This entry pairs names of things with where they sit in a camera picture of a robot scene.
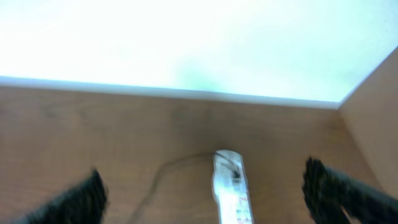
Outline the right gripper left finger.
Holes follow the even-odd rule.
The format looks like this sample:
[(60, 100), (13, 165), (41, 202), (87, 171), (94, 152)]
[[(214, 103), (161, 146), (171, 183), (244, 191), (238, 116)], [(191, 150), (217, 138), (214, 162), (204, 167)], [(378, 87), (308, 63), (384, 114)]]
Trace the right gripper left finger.
[(108, 193), (94, 169), (80, 183), (41, 207), (13, 219), (17, 224), (100, 224), (108, 204)]

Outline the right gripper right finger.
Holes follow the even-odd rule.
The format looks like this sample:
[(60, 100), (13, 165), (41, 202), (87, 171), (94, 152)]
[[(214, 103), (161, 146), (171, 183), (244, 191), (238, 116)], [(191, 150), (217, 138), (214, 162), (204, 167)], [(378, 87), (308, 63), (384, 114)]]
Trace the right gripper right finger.
[(316, 224), (396, 224), (397, 200), (308, 158), (303, 173), (304, 201)]

